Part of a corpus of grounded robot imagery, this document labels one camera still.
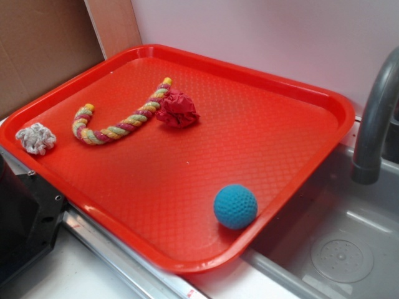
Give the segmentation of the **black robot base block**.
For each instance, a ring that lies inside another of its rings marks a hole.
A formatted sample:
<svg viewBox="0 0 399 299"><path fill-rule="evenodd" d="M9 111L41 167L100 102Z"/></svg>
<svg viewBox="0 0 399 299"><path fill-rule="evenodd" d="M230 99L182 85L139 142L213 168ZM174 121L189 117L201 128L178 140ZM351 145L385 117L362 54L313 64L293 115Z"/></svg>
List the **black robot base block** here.
<svg viewBox="0 0 399 299"><path fill-rule="evenodd" d="M65 196L38 174L15 174L1 158L1 286L52 251Z"/></svg>

